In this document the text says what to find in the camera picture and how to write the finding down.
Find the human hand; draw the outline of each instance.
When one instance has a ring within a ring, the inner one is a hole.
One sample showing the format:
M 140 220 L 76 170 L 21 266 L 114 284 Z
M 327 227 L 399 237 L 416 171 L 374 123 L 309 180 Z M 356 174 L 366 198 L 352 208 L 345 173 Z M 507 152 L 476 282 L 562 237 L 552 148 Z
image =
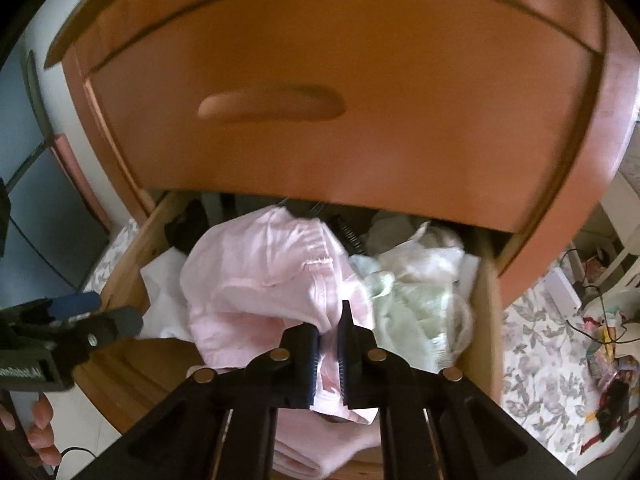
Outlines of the human hand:
M 27 433 L 27 439 L 33 450 L 38 454 L 40 460 L 30 465 L 37 467 L 43 463 L 56 466 L 60 464 L 62 456 L 58 448 L 53 443 L 53 428 L 51 419 L 53 418 L 53 408 L 49 399 L 44 394 L 33 405 L 33 427 Z M 0 420 L 7 431 L 15 429 L 15 420 L 10 412 L 0 405 Z

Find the black cable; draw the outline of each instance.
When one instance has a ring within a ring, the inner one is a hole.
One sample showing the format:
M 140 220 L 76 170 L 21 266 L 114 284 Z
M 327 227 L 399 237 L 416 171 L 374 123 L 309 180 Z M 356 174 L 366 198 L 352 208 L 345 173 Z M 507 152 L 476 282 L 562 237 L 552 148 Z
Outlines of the black cable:
M 602 306 L 602 316 L 604 318 L 604 325 L 607 329 L 607 333 L 609 333 L 609 323 L 607 322 L 607 310 L 604 307 L 604 298 L 602 297 L 602 291 L 600 290 L 600 288 L 596 285 L 585 285 L 584 288 L 594 288 L 597 293 L 598 293 L 598 297 L 600 298 L 600 304 Z M 619 345 L 623 345 L 626 343 L 635 343 L 636 341 L 640 341 L 640 337 L 636 337 L 635 339 L 629 339 L 628 341 L 620 341 L 624 335 L 626 334 L 626 326 L 625 324 L 622 325 L 622 327 L 625 329 L 625 331 L 620 334 L 619 337 L 612 339 L 611 341 L 601 341 L 599 339 L 594 338 L 591 334 L 587 334 L 584 330 L 580 330 L 578 327 L 575 327 L 574 325 L 571 324 L 571 322 L 569 322 L 568 319 L 565 320 L 567 325 L 569 325 L 571 328 L 573 328 L 576 332 L 579 332 L 585 336 L 587 336 L 589 339 L 591 339 L 592 341 L 595 341 L 596 343 L 600 343 L 602 345 L 613 345 L 613 344 L 619 344 Z
M 72 446 L 72 447 L 67 447 L 62 453 L 60 453 L 60 464 L 58 464 L 56 466 L 56 468 L 53 470 L 53 480 L 56 480 L 57 476 L 58 476 L 58 470 L 60 469 L 60 466 L 62 465 L 62 459 L 65 457 L 65 455 L 69 452 L 69 451 L 86 451 L 87 453 L 89 453 L 92 457 L 94 458 L 98 458 L 95 453 L 93 451 L 89 451 L 87 448 L 85 447 L 76 447 L 76 446 Z
M 569 254 L 569 253 L 571 253 L 573 251 L 575 251 L 577 253 L 578 249 L 576 249 L 575 247 L 571 248 L 571 249 L 565 251 L 562 256 L 560 256 L 560 262 L 558 263 L 558 267 L 560 267 L 562 269 L 562 262 L 564 262 L 564 259 L 566 258 L 567 254 Z
M 57 270 L 53 265 L 49 263 L 49 261 L 44 257 L 44 254 L 42 254 L 39 250 L 37 250 L 36 246 L 31 243 L 27 235 L 23 232 L 22 229 L 20 229 L 19 225 L 15 222 L 15 220 L 11 216 L 9 216 L 9 222 L 11 222 L 14 225 L 14 227 L 20 233 L 22 238 L 24 238 L 24 240 L 28 243 L 29 247 L 34 251 L 36 251 L 36 254 L 42 259 L 42 261 L 47 265 L 47 267 L 49 267 L 49 269 L 53 270 L 53 272 L 55 272 L 56 275 L 58 275 L 60 279 L 63 282 L 65 282 L 68 286 L 70 286 L 73 290 L 78 290 L 78 288 L 75 285 L 73 285 L 68 279 L 66 279 L 62 274 L 60 274 L 59 270 Z

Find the white wall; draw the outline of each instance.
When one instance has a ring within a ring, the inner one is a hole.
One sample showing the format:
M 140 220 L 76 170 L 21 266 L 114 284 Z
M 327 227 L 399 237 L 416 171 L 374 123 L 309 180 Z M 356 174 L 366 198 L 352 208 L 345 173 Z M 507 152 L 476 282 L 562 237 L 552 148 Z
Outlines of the white wall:
M 640 196 L 640 123 L 636 123 L 618 171 L 625 176 L 633 190 Z
M 86 179 L 116 228 L 130 218 L 89 143 L 74 107 L 60 64 L 43 69 L 47 50 L 58 30 L 80 0 L 47 0 L 24 32 L 24 46 L 34 51 L 38 79 L 47 114 L 55 133 L 66 134 Z

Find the drawer handle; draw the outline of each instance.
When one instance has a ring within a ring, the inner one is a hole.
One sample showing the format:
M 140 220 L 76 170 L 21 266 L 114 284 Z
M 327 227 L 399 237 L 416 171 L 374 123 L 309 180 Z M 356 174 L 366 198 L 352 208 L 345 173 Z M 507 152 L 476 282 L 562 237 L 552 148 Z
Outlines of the drawer handle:
M 259 121 L 329 121 L 345 111 L 338 92 L 316 84 L 277 84 L 205 97 L 198 117 L 219 124 Z

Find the pink cloth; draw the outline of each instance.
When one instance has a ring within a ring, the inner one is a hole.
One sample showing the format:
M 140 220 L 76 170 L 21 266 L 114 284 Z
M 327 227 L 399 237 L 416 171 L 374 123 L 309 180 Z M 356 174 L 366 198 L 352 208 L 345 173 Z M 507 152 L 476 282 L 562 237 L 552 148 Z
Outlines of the pink cloth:
M 314 412 L 278 410 L 273 468 L 303 480 L 326 478 L 357 452 L 380 445 L 380 425 L 329 422 Z
M 368 424 L 340 394 L 335 333 L 342 300 L 354 323 L 373 328 L 372 306 L 340 242 L 319 219 L 271 206 L 209 229 L 180 276 L 193 338 L 207 366 L 237 368 L 276 348 L 302 321 L 321 333 L 313 410 Z

